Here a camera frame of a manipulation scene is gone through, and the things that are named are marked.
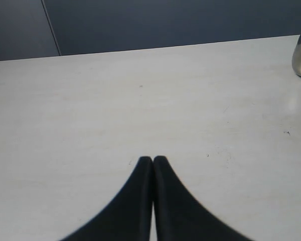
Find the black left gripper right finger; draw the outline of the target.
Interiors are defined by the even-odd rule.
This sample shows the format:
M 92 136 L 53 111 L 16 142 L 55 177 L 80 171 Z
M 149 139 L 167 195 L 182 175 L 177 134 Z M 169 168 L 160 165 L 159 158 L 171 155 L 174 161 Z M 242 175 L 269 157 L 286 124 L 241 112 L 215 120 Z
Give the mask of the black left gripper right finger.
M 203 207 L 179 180 L 165 156 L 154 158 L 158 240 L 249 240 Z

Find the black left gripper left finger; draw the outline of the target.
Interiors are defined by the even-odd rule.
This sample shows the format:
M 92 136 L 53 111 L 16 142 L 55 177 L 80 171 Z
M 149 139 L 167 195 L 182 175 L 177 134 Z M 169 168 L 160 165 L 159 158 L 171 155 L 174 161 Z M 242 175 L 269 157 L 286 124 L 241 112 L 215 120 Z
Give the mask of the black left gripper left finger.
M 116 196 L 63 240 L 149 240 L 152 222 L 152 159 L 140 157 Z

